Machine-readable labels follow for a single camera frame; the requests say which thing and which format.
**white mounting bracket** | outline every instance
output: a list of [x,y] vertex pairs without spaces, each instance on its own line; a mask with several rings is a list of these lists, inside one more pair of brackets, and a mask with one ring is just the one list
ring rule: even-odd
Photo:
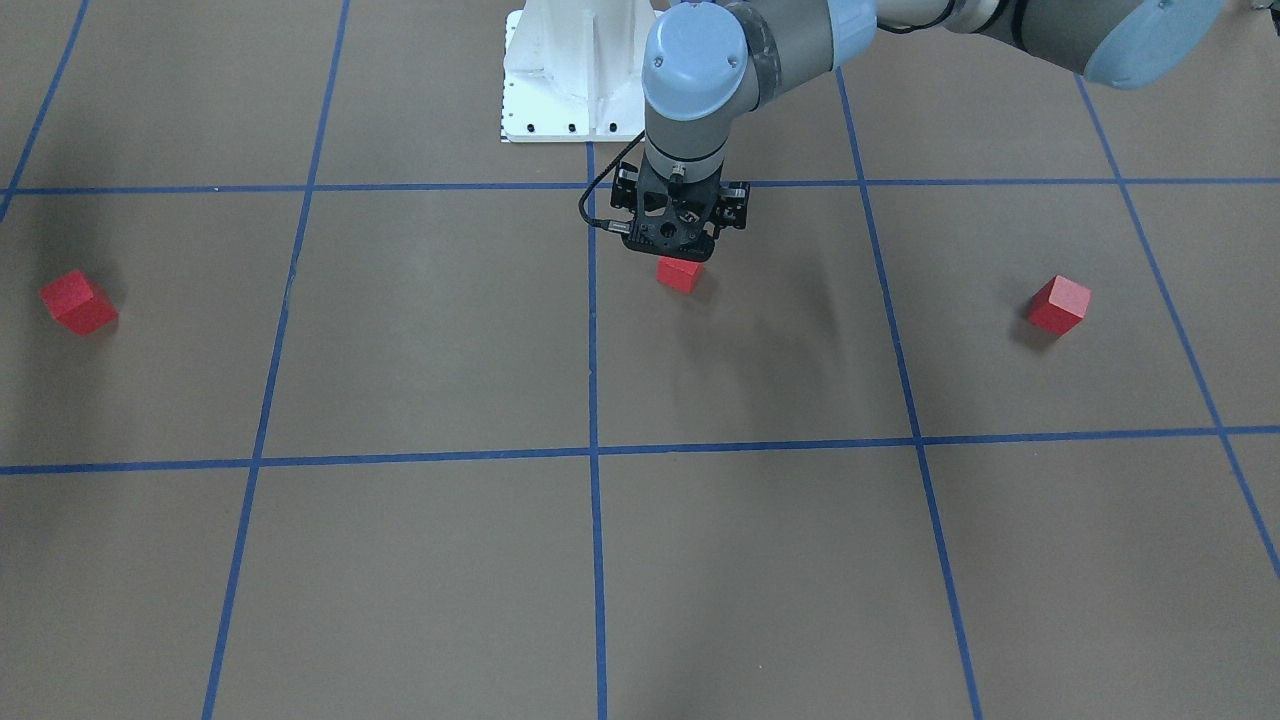
[[625,141],[644,129],[649,0],[527,0],[507,15],[502,140]]

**grid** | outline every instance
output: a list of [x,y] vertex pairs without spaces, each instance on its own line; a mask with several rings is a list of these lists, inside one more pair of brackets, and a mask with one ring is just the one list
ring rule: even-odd
[[[591,501],[591,530],[593,530],[593,559],[595,582],[595,660],[596,660],[596,707],[598,716],[604,720],[608,716],[608,670],[605,657],[605,607],[604,607],[604,553],[603,553],[603,520],[600,510],[600,457],[622,455],[653,455],[653,454],[713,454],[713,452],[751,452],[751,451],[806,451],[826,448],[867,448],[867,447],[910,447],[915,450],[919,466],[920,480],[928,502],[929,518],[932,521],[933,537],[937,546],[938,564],[946,587],[951,620],[955,630],[955,642],[964,669],[964,676],[969,692],[972,714],[975,719],[983,716],[979,689],[974,678],[973,664],[969,656],[969,646],[965,635],[964,618],[960,602],[955,591],[951,564],[947,556],[946,533],[942,527],[938,505],[934,498],[933,482],[929,470],[927,450],[936,446],[963,446],[963,445],[991,445],[991,443],[1028,443],[1028,442],[1089,442],[1105,439],[1149,439],[1174,437],[1213,437],[1217,438],[1225,451],[1231,473],[1239,486],[1240,495],[1249,509],[1253,523],[1257,528],[1258,539],[1268,556],[1272,570],[1280,578],[1280,556],[1277,556],[1275,543],[1263,521],[1263,518],[1249,488],[1248,479],[1236,459],[1233,447],[1233,438],[1240,436],[1276,436],[1280,434],[1280,424],[1275,425],[1228,425],[1219,414],[1208,382],[1197,360],[1196,351],[1188,337],[1187,329],[1179,315],[1175,299],[1165,282],[1156,254],[1148,242],[1143,222],[1138,209],[1130,196],[1129,187],[1139,184],[1280,184],[1280,177],[1201,177],[1201,178],[1130,178],[1125,177],[1112,152],[1111,143],[1102,122],[1094,109],[1089,91],[1082,78],[1076,77],[1075,83],[1079,90],[1080,101],[1097,132],[1097,138],[1111,168],[1111,177],[1098,178],[942,178],[942,179],[896,179],[896,178],[868,178],[864,168],[861,152],[859,150],[858,131],[854,123],[854,113],[849,100],[844,73],[836,70],[836,83],[840,92],[840,102],[844,110],[844,119],[847,131],[849,149],[852,155],[855,178],[827,179],[827,181],[754,181],[759,187],[856,187],[863,201],[867,229],[870,237],[872,251],[876,261],[876,273],[883,299],[884,313],[895,350],[899,378],[901,383],[902,401],[910,425],[910,436],[904,437],[877,437],[877,438],[844,438],[844,439],[809,439],[809,441],[764,441],[764,442],[723,442],[723,443],[655,443],[655,445],[603,445],[599,436],[599,386],[598,386],[598,323],[596,323],[596,231],[586,231],[586,274],[588,274],[588,428],[589,442],[586,446],[573,447],[540,447],[540,448],[494,448],[480,451],[443,451],[443,452],[398,452],[398,454],[370,454],[370,455],[324,455],[324,456],[266,456],[264,446],[268,427],[270,423],[273,397],[275,392],[276,375],[279,372],[280,356],[287,342],[287,328],[289,320],[291,290],[297,275],[298,258],[303,250],[307,233],[307,220],[311,202],[317,192],[347,192],[347,191],[385,191],[385,192],[466,192],[476,190],[585,190],[595,176],[596,149],[586,145],[585,174],[581,182],[508,182],[508,183],[317,183],[316,177],[320,159],[324,150],[325,127],[328,122],[329,106],[333,99],[334,86],[338,78],[343,38],[346,33],[347,18],[351,9],[351,0],[343,0],[340,17],[338,19],[337,35],[333,42],[328,82],[321,102],[320,117],[316,123],[311,163],[307,173],[307,182],[303,184],[239,184],[239,186],[138,186],[138,187],[23,187],[22,176],[37,141],[45,115],[58,92],[59,82],[67,64],[74,51],[76,41],[79,36],[86,12],[91,0],[82,0],[76,14],[69,37],[58,63],[56,70],[49,83],[47,92],[32,124],[31,132],[23,146],[22,155],[15,165],[13,177],[4,190],[0,200],[0,222],[4,220],[10,201],[17,196],[52,196],[52,195],[193,195],[193,193],[262,193],[262,192],[292,192],[302,193],[302,206],[298,215],[297,231],[293,240],[292,255],[288,275],[284,281],[280,311],[274,336],[270,368],[265,379],[265,388],[261,401],[261,411],[255,436],[252,454],[247,457],[212,457],[202,460],[175,460],[175,461],[137,461],[137,462],[86,462],[86,464],[42,464],[42,465],[6,465],[0,466],[3,475],[38,475],[55,473],[118,473],[118,471],[150,471],[150,470],[198,470],[198,469],[242,469],[247,470],[247,482],[243,495],[243,503],[238,520],[236,543],[232,555],[229,574],[227,578],[227,591],[223,601],[223,610],[219,619],[216,644],[212,653],[209,673],[209,685],[205,696],[202,717],[206,720],[214,716],[214,707],[218,696],[221,662],[225,652],[227,638],[232,624],[236,603],[239,568],[243,559],[244,543],[251,525],[253,497],[257,484],[259,471],[262,468],[284,466],[324,466],[324,465],[361,465],[361,464],[393,464],[393,462],[447,462],[447,461],[486,461],[509,459],[534,457],[585,457],[590,462],[590,501]],[[1071,186],[1091,184],[1115,187],[1124,200],[1133,231],[1142,246],[1143,254],[1149,265],[1151,273],[1160,290],[1164,306],[1176,329],[1178,338],[1185,354],[1187,363],[1196,378],[1204,406],[1212,419],[1208,427],[1180,427],[1180,428],[1151,428],[1151,429],[1117,429],[1117,430],[1085,430],[1085,432],[1047,432],[1047,433],[1005,433],[1005,434],[948,434],[927,436],[920,429],[916,414],[915,397],[911,389],[908,360],[899,332],[897,318],[893,309],[891,281],[886,270],[884,259],[881,251],[877,233],[876,215],[869,188],[891,186]],[[595,197],[590,197],[590,213],[595,211]]]

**light blue joint cap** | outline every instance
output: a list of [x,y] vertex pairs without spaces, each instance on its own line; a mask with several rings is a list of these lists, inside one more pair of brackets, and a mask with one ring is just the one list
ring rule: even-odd
[[751,61],[732,13],[712,3],[681,3],[662,14],[644,49],[645,100],[673,120],[696,120],[737,92]]
[[867,50],[876,37],[876,0],[827,0],[831,13],[831,46],[836,50],[831,69]]
[[1203,40],[1224,0],[1144,0],[1098,45],[1084,79],[1120,90],[1151,85]]

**red block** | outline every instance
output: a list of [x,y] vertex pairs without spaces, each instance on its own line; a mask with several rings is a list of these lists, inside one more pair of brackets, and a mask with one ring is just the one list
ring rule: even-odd
[[76,334],[88,334],[115,319],[115,307],[106,293],[79,270],[40,288],[40,297],[54,319]]
[[680,292],[694,292],[698,277],[703,274],[703,264],[675,258],[658,259],[658,282]]
[[1066,334],[1084,319],[1092,295],[1083,284],[1055,275],[1032,299],[1027,319],[1056,336]]

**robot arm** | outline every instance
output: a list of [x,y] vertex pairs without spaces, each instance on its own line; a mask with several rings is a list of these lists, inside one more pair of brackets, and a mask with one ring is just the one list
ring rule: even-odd
[[721,182],[733,119],[838,68],[870,45],[877,28],[904,33],[942,24],[1000,40],[1091,82],[1135,88],[1180,63],[1208,32],[1222,1],[677,4],[654,23],[645,46],[641,137],[648,136],[648,145],[641,167],[621,163],[620,155],[598,178],[616,169],[611,205],[627,210],[632,219],[582,215],[622,236],[631,250],[707,260],[723,228],[746,227],[750,184]]

